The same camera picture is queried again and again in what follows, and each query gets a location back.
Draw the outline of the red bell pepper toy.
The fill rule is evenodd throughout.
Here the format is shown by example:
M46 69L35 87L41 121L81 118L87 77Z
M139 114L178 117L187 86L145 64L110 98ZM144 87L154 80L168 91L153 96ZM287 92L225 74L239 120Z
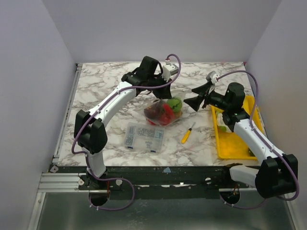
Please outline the red bell pepper toy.
M146 120L148 121L149 124L153 126L161 126L161 127L165 127L171 123L171 119L164 115L159 117L158 119L147 118Z

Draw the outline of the clear zip top bag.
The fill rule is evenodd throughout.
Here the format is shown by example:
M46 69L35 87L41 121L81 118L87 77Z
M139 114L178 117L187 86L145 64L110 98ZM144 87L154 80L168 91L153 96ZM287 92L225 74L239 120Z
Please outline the clear zip top bag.
M174 91L171 92L171 94L172 94L172 98L177 97L177 98L180 98L182 100L182 109L181 109L180 112L174 113L175 114L175 120L173 122L171 122L170 124L176 122L182 116L182 114L183 114L183 101L186 98L186 92L184 92L182 90L174 90ZM148 100L148 101L144 102L143 104L139 105L138 107L136 107L136 109L134 109L134 111L136 111L137 113L142 115L146 120L147 118L145 117L144 112L143 112L144 109L149 107L149 106L152 106L152 105L160 106L162 108L161 116L163 116L163 114L164 114L163 104L166 104L167 100L168 99L155 99L155 100L151 100L151 101Z

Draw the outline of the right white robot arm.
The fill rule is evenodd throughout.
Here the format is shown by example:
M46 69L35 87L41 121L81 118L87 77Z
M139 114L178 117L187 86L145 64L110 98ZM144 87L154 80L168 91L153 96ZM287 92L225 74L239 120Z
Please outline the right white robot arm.
M242 182L255 187L263 198L299 193L297 158L293 154L286 155L275 147L253 123L252 115L243 108L243 85L230 83L225 95L221 95L208 82L192 89L192 92L197 96L185 99L184 102L194 111L207 105L221 109L226 126L247 144L261 163L258 170L244 165L230 167L228 172L221 175L223 186L230 188L237 182Z

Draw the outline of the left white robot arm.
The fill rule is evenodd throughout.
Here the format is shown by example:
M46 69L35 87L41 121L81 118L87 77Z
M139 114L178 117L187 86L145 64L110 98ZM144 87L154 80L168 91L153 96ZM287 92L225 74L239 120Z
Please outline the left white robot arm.
M162 65L158 60L145 56L136 69L123 75L118 86L102 102L89 111L80 110L77 113L71 152L85 155L87 170L91 175L90 184L95 189L102 189L106 185L103 148L108 140L106 127L109 121L142 91L150 91L158 99L171 97L170 86L180 74L181 63L171 63L170 57ZM75 150L76 145L82 148L81 151Z

